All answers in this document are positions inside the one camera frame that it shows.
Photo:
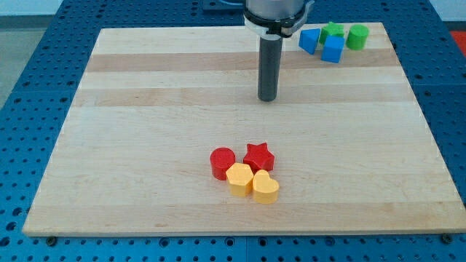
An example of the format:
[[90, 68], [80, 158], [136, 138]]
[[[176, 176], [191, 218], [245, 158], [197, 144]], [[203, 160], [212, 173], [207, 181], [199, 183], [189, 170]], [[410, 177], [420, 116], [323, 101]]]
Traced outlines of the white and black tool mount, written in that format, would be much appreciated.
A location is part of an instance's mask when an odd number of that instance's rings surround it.
[[245, 26], [261, 38], [289, 38], [306, 23], [314, 1], [245, 0]]

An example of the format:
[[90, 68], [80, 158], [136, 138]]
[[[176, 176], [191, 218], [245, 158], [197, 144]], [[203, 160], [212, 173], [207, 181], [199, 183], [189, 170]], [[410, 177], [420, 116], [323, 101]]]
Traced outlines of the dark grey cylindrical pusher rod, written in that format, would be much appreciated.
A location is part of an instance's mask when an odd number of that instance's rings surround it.
[[265, 102], [277, 97], [283, 39], [260, 39], [258, 60], [258, 98]]

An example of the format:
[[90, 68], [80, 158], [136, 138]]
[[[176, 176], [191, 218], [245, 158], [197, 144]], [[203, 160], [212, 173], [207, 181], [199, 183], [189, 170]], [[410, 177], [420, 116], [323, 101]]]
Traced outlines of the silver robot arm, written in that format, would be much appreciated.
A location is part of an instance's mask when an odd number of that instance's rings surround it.
[[259, 37], [258, 99], [276, 99], [283, 40], [292, 37], [307, 21], [313, 0], [246, 0], [246, 28]]

